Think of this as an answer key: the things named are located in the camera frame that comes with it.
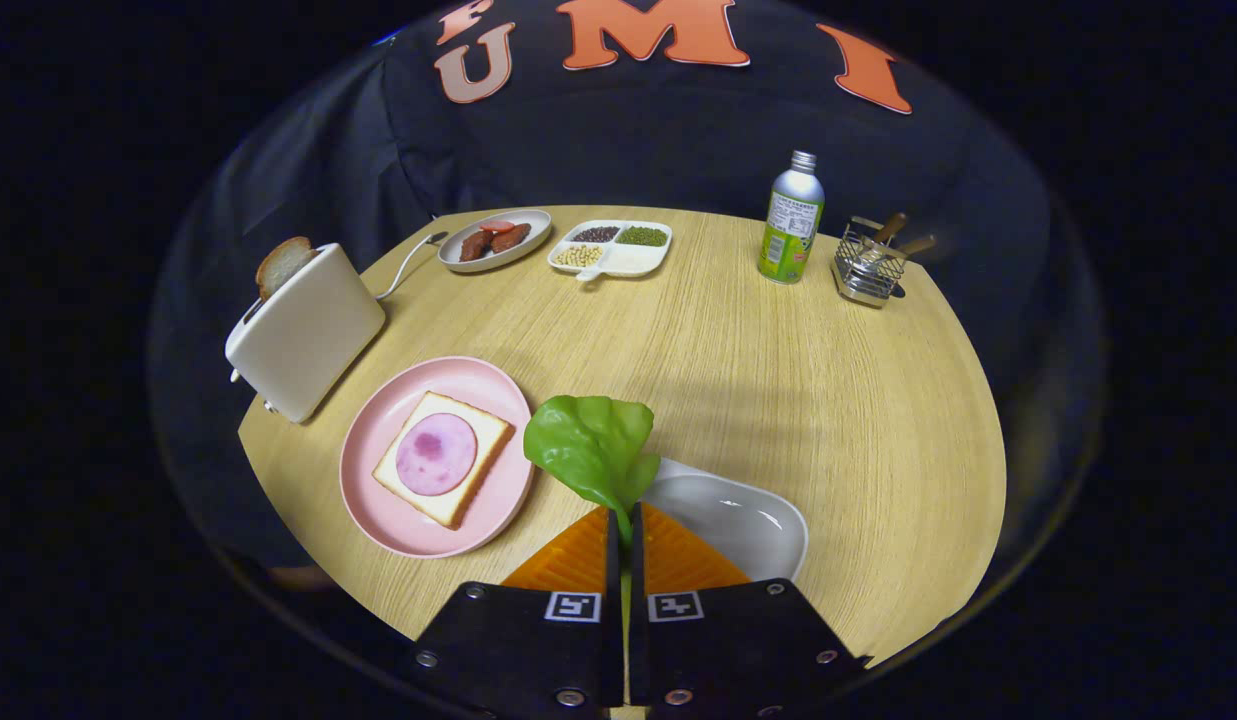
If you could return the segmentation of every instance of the orange letter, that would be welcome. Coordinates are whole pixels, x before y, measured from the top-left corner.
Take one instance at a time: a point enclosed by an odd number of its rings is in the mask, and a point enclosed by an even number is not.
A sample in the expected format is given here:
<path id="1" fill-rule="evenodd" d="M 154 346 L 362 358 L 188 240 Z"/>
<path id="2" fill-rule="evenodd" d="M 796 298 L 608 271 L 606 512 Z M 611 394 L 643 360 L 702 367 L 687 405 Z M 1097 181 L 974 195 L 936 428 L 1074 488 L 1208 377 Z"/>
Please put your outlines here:
<path id="1" fill-rule="evenodd" d="M 449 42 L 455 35 L 464 31 L 464 28 L 470 28 L 474 24 L 480 22 L 476 14 L 484 14 L 485 10 L 491 7 L 494 7 L 494 0 L 476 0 L 454 10 L 453 14 L 445 15 L 445 17 L 440 19 L 445 32 L 440 35 L 440 40 L 435 45 Z"/>
<path id="2" fill-rule="evenodd" d="M 564 59 L 564 67 L 585 71 L 611 66 L 618 54 L 605 47 L 605 32 L 632 58 L 647 61 L 669 28 L 675 28 L 675 42 L 667 56 L 678 63 L 746 66 L 751 58 L 734 45 L 724 14 L 729 5 L 734 0 L 659 0 L 642 14 L 622 0 L 570 0 L 555 9 L 573 21 L 573 54 Z"/>
<path id="3" fill-rule="evenodd" d="M 485 96 L 495 94 L 500 87 L 503 87 L 507 78 L 512 77 L 512 49 L 508 46 L 507 35 L 513 28 L 516 28 L 516 24 L 501 24 L 476 37 L 476 42 L 484 45 L 486 53 L 489 53 L 489 74 L 480 82 L 468 79 L 468 68 L 461 61 L 470 47 L 468 45 L 454 47 L 435 61 L 435 68 L 440 71 L 440 87 L 444 87 L 449 100 L 484 100 Z"/>
<path id="4" fill-rule="evenodd" d="M 845 72 L 836 75 L 836 85 L 841 87 L 841 90 L 875 101 L 894 113 L 910 115 L 910 101 L 898 95 L 898 85 L 893 82 L 893 71 L 889 69 L 893 56 L 839 28 L 824 24 L 818 24 L 818 28 L 836 38 L 836 45 L 841 47 Z"/>

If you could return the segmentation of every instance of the bottle label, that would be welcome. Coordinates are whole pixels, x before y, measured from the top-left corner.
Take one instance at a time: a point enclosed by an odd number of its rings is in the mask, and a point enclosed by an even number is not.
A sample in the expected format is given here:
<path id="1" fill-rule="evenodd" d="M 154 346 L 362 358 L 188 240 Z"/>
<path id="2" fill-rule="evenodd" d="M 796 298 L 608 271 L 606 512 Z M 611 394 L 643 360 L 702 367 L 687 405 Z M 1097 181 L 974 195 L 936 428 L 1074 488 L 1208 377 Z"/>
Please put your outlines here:
<path id="1" fill-rule="evenodd" d="M 781 192 L 769 195 L 769 220 L 760 247 L 760 272 L 766 278 L 792 283 L 805 273 L 820 216 L 821 202 L 797 200 Z"/>

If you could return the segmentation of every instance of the screw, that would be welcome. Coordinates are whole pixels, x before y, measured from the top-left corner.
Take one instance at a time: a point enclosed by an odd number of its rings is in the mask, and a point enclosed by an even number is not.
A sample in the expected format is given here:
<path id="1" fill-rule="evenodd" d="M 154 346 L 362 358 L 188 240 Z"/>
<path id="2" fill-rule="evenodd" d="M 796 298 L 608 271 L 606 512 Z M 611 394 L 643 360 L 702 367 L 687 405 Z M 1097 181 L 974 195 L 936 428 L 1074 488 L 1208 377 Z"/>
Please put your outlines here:
<path id="1" fill-rule="evenodd" d="M 588 701 L 588 696 L 580 692 L 558 692 L 555 693 L 555 701 L 563 706 L 580 706 L 584 701 Z"/>
<path id="2" fill-rule="evenodd" d="M 679 688 L 667 693 L 663 700 L 667 701 L 667 705 L 685 705 L 687 701 L 694 700 L 694 693 Z"/>

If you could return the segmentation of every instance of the toaster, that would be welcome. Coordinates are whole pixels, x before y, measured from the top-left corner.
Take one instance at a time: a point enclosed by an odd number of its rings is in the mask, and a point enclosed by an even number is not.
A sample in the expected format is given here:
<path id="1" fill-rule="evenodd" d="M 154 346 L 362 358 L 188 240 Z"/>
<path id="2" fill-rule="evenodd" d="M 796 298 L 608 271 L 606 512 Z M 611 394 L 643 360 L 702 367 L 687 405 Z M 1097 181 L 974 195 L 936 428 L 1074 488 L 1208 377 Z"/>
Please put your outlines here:
<path id="1" fill-rule="evenodd" d="M 231 382 L 244 379 L 267 409 L 293 423 L 315 407 L 386 322 L 338 242 L 256 301 L 226 338 Z"/>

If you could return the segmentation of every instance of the metal wire basket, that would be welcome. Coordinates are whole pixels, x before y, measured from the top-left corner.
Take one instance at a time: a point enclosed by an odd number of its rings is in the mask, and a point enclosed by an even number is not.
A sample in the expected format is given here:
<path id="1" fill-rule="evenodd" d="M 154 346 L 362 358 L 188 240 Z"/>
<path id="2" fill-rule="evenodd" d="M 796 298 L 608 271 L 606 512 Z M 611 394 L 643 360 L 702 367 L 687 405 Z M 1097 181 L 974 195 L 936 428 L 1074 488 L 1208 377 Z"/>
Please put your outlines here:
<path id="1" fill-rule="evenodd" d="M 850 218 L 836 249 L 833 275 L 836 287 L 849 301 L 882 307 L 902 278 L 907 256 L 887 242 L 871 240 L 882 224 L 865 218 Z"/>

